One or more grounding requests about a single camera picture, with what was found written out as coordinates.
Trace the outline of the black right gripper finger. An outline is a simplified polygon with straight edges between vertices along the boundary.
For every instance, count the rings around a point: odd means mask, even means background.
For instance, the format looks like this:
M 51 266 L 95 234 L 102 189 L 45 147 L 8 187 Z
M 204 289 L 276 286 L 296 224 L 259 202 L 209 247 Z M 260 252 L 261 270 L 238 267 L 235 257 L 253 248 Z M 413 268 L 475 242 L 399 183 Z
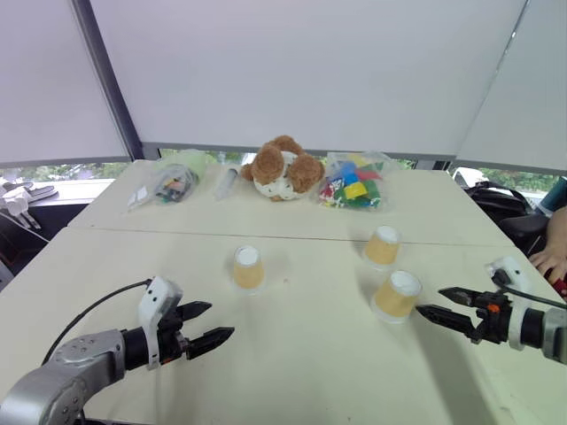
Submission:
M 418 305 L 416 310 L 431 323 L 457 331 L 469 339 L 478 339 L 478 332 L 469 316 L 437 305 Z
M 465 305 L 472 307 L 475 305 L 476 298 L 479 296 L 479 292 L 475 290 L 468 290 L 460 287 L 451 287 L 439 290 L 439 294 L 450 299 L 452 302 L 458 305 Z

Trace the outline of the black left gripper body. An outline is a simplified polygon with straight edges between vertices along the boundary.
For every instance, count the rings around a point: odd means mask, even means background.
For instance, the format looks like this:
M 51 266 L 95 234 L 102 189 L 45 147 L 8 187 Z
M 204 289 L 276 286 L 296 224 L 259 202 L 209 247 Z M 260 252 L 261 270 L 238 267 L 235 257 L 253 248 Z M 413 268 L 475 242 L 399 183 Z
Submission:
M 190 307 L 181 305 L 166 313 L 158 324 L 159 363 L 165 365 L 180 358 L 189 358 L 189 339 L 183 336 L 183 323 L 190 318 Z

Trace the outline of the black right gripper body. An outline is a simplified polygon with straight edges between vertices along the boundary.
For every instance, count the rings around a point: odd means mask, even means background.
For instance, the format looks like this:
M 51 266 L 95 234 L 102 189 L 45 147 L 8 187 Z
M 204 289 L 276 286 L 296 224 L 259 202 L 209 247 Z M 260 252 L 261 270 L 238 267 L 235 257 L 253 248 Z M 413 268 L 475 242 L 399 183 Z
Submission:
M 476 308 L 476 315 L 481 320 L 475 328 L 470 341 L 479 344 L 488 341 L 494 344 L 508 341 L 511 302 L 503 290 L 482 292 L 471 301 Z

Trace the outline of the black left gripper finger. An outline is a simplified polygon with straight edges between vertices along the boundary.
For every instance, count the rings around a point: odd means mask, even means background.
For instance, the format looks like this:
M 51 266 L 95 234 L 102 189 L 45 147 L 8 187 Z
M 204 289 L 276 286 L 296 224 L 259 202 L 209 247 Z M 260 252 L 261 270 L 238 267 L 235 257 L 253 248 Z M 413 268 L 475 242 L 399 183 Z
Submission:
M 188 341 L 185 351 L 187 359 L 196 359 L 211 352 L 224 344 L 234 333 L 235 329 L 230 327 L 218 327 L 207 331 L 202 336 Z
M 212 307 L 211 303 L 205 301 L 193 301 L 179 306 L 179 317 L 182 321 L 192 320 Z

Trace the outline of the bystander bare hand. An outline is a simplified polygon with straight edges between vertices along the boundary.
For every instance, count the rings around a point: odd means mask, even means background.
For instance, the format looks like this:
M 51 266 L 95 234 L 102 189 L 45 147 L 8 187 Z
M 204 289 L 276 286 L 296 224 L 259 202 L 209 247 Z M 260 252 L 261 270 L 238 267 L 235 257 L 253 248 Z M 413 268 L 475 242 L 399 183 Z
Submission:
M 566 207 L 556 210 L 548 222 L 546 245 L 529 258 L 550 284 L 566 276 Z

